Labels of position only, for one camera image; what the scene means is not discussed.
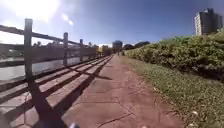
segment tall building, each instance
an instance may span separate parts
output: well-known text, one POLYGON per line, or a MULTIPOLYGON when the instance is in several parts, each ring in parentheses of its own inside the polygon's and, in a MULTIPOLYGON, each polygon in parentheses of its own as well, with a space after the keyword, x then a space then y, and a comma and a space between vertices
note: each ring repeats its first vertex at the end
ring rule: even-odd
POLYGON ((207 8, 204 12, 198 12, 195 16, 196 35, 217 32, 222 27, 222 16, 216 14, 211 8, 207 8))

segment sky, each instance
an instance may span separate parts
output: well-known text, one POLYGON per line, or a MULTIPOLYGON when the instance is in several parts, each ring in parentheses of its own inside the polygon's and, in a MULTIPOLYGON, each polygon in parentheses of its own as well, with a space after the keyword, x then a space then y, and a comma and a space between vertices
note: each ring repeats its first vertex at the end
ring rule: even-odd
MULTIPOLYGON (((195 33, 194 16, 206 8, 224 16, 223 0, 0 0, 0 24, 85 44, 156 42, 195 33)), ((50 41, 33 38, 33 43, 50 41)), ((23 37, 0 32, 0 43, 22 44, 23 37)))

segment shrub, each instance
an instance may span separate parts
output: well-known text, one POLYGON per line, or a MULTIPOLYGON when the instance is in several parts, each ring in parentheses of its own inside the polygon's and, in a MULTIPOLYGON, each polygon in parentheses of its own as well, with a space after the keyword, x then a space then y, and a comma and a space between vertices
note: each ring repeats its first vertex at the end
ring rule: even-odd
POLYGON ((224 80, 224 31, 213 35, 174 37, 126 51, 126 55, 184 72, 224 80))

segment grass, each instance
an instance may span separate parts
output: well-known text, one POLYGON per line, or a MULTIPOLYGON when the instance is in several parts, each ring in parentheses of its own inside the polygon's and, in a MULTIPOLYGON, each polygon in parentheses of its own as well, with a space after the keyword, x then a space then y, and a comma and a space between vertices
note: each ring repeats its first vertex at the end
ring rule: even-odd
POLYGON ((224 128, 223 83, 126 57, 122 60, 168 97, 186 124, 224 128))

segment sunlight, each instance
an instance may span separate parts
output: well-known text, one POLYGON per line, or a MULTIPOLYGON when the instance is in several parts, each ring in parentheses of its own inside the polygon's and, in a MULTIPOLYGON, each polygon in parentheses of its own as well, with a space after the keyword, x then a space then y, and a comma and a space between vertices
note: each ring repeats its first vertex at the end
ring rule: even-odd
POLYGON ((68 16, 65 15, 65 14, 62 14, 62 19, 65 20, 65 21, 68 21, 68 16))
POLYGON ((48 22, 57 11, 59 0, 1 0, 6 7, 21 18, 48 22))
POLYGON ((73 26, 73 22, 71 20, 68 21, 68 23, 73 26))

